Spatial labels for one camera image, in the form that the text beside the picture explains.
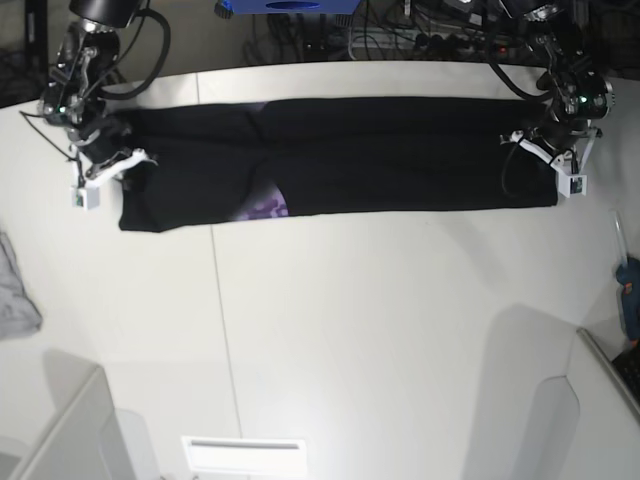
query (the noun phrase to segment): table surface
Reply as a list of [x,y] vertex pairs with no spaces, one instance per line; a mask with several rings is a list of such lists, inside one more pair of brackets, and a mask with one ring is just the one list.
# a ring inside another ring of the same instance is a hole
[[[507,71],[533,88],[536,72]],[[312,479],[508,476],[533,391],[566,374],[575,327],[610,355],[621,345],[609,210],[637,252],[640,86],[614,87],[589,194],[555,208],[161,235],[118,230],[115,185],[99,210],[71,208],[64,159],[17,113],[35,105],[0,111],[0,228],[44,316],[36,336],[0,345],[0,364],[17,366],[0,369],[0,436],[37,436],[57,407],[49,361],[65,352],[105,367],[167,480],[191,478],[180,435],[305,438]],[[351,62],[163,78],[118,107],[411,95],[514,98],[486,65]],[[512,407],[476,411],[488,390]],[[471,452],[479,416],[499,427]],[[479,454],[489,460],[467,471]]]

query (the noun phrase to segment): gray cloth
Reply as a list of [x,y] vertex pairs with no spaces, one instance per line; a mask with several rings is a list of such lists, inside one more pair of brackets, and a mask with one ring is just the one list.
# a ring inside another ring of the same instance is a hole
[[0,232],[0,340],[31,335],[41,324],[42,317],[25,294],[9,238]]

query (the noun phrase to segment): black cloth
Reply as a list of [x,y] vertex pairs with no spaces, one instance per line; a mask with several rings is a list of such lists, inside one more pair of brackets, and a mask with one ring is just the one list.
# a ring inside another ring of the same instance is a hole
[[162,232],[229,221],[260,185],[291,216],[479,210],[557,203],[554,172],[499,136],[544,106],[462,98],[346,98],[131,110],[131,144],[158,167],[123,182],[122,230]]

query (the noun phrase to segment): white table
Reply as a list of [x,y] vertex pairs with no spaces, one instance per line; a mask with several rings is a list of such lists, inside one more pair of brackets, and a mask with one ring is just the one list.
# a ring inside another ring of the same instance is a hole
[[[507,71],[531,88],[531,72]],[[640,87],[614,86],[589,195],[556,208],[162,235],[118,231],[115,187],[98,211],[72,209],[63,159],[17,108],[0,111],[0,226],[45,317],[37,336],[0,345],[0,365],[20,366],[0,370],[12,387],[0,435],[29,443],[55,411],[55,394],[42,399],[63,376],[46,368],[56,349],[104,365],[116,406],[144,416],[168,480],[190,478],[180,435],[305,438],[318,480],[507,477],[536,385],[567,373],[575,326],[610,354],[620,347],[608,211],[622,211],[638,252]],[[137,101],[372,95],[514,98],[486,65],[353,62],[164,78]],[[491,442],[468,451],[487,425]],[[483,461],[466,471],[473,458]]]

